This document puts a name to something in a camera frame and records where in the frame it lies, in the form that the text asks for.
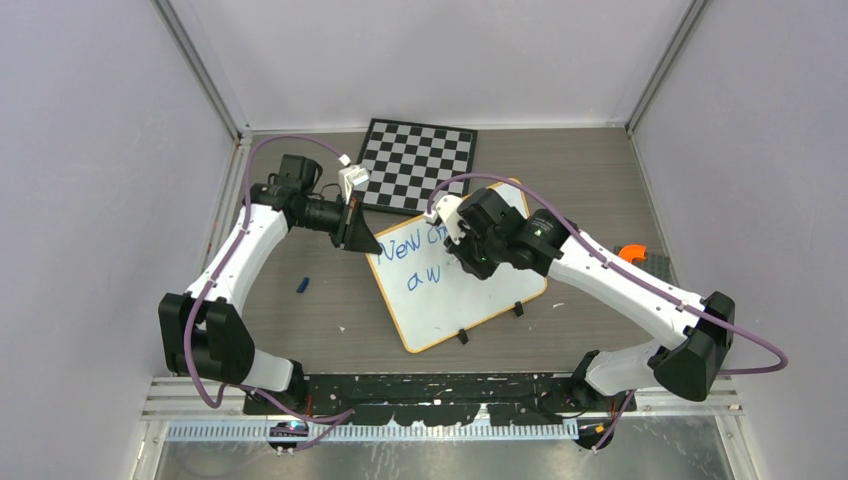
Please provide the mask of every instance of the white wall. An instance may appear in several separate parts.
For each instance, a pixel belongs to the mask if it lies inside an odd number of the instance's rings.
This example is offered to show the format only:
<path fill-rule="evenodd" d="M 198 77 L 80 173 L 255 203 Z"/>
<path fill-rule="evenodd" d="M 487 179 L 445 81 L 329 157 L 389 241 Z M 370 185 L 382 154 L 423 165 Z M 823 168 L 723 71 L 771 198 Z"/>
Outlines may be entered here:
<path fill-rule="evenodd" d="M 0 478 L 126 478 L 232 145 L 147 0 L 4 2 L 0 44 Z"/>
<path fill-rule="evenodd" d="M 846 46 L 844 1 L 713 2 L 636 136 L 684 283 L 789 355 L 736 378 L 769 478 L 848 471 Z"/>
<path fill-rule="evenodd" d="M 623 124 L 689 1 L 173 3 L 236 116 L 326 129 Z"/>

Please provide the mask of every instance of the orange clamp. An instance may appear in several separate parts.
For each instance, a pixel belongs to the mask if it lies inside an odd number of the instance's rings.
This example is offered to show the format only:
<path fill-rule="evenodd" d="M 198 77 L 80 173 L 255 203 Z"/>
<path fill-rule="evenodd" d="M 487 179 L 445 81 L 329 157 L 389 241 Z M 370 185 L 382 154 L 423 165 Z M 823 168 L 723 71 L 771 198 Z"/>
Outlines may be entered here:
<path fill-rule="evenodd" d="M 633 263 L 634 260 L 644 262 L 646 258 L 646 249 L 647 248 L 644 245 L 627 245 L 618 252 L 618 256 L 626 260 L 628 263 Z"/>

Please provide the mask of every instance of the whiteboard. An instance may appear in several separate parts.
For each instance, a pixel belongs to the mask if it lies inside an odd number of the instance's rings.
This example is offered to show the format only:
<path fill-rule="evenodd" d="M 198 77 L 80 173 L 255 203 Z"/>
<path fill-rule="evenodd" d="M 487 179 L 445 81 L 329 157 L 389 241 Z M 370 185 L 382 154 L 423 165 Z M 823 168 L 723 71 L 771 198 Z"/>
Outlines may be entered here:
<path fill-rule="evenodd" d="M 495 184 L 504 200 L 528 216 L 524 194 Z M 485 281 L 478 280 L 445 251 L 444 225 L 415 217 L 376 235 L 380 255 L 367 255 L 374 278 L 395 322 L 404 348 L 418 353 L 541 295 L 547 279 L 532 270 L 501 264 Z"/>

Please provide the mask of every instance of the chessboard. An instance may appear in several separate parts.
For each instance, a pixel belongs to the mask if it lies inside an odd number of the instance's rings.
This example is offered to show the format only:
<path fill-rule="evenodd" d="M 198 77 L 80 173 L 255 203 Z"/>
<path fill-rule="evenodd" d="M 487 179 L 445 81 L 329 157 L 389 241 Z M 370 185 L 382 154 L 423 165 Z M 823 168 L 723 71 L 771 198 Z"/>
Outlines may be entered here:
<path fill-rule="evenodd" d="M 471 171 L 477 131 L 396 120 L 371 120 L 359 152 L 370 180 L 357 190 L 363 205 L 407 215 L 424 213 L 436 185 Z M 452 183 L 448 193 L 464 196 L 468 181 Z"/>

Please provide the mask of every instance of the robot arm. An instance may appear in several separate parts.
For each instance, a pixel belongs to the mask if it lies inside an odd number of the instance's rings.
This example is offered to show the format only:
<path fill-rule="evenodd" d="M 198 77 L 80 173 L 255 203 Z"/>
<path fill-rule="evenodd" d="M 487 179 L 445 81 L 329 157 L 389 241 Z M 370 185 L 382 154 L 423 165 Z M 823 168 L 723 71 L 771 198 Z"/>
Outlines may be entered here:
<path fill-rule="evenodd" d="M 342 193 L 335 201 L 315 198 L 313 189 L 322 169 L 314 160 L 285 155 L 277 174 L 250 189 L 251 215 L 244 224 L 242 207 L 233 231 L 203 274 L 185 293 L 166 294 L 159 304 L 159 325 L 168 369 L 188 374 L 183 332 L 189 312 L 204 286 L 224 265 L 206 296 L 192 327 L 192 357 L 203 378 L 248 385 L 274 392 L 299 382 L 297 362 L 270 355 L 255 347 L 241 315 L 247 293 L 271 251 L 291 227 L 326 232 L 336 248 L 379 254 L 380 244 L 365 224 L 359 194 L 353 187 L 368 179 L 360 166 L 339 172 Z M 230 246 L 244 230 L 241 243 L 227 258 Z"/>
<path fill-rule="evenodd" d="M 494 190 L 480 189 L 465 200 L 445 195 L 435 204 L 429 220 L 445 223 L 448 252 L 477 278 L 487 279 L 504 262 L 519 270 L 531 269 L 588 292 L 654 337 L 644 345 L 617 352 L 587 353 L 575 376 L 585 381 L 593 394 L 611 396 L 661 385 L 688 400 L 706 398 L 730 347 L 731 334 L 638 287 L 609 264 L 732 323 L 734 304 L 727 296 L 715 292 L 702 299 L 612 254 L 606 255 L 607 263 L 602 264 L 550 212 L 537 210 L 525 219 Z M 579 235 L 599 252 L 607 251 L 585 232 Z"/>

